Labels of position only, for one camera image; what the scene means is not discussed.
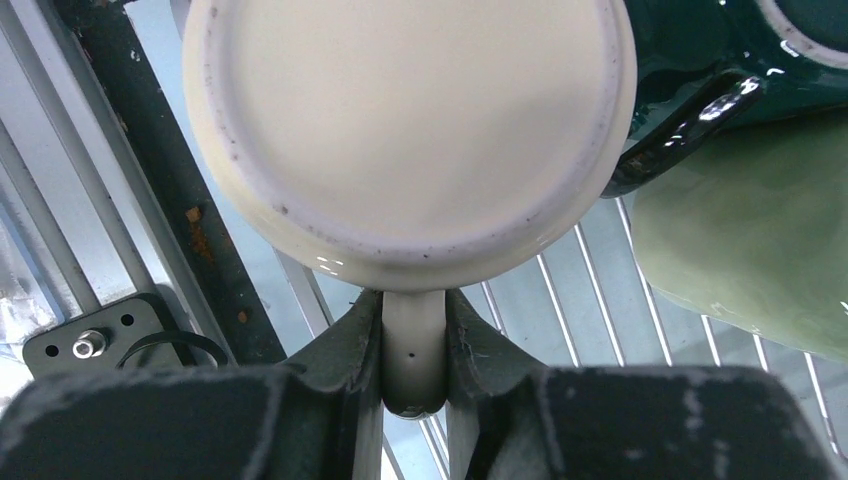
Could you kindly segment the cream mug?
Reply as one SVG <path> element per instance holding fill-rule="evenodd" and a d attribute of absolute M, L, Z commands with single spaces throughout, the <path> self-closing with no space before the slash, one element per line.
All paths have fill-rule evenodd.
<path fill-rule="evenodd" d="M 447 397 L 446 296 L 557 241 L 623 152 L 621 1 L 193 1 L 193 135 L 278 251 L 380 291 L 394 414 Z"/>

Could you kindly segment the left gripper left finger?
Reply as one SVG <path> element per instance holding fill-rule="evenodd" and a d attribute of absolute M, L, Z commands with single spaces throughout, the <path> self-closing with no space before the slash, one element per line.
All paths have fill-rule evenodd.
<path fill-rule="evenodd" d="M 35 380 L 1 419 L 5 479 L 376 479 L 383 297 L 288 360 Z"/>

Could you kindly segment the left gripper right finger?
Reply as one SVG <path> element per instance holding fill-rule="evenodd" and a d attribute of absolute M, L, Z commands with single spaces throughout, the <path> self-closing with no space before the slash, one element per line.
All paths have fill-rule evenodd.
<path fill-rule="evenodd" d="M 454 479 L 834 479 L 795 400 L 749 367 L 548 366 L 446 295 Z"/>

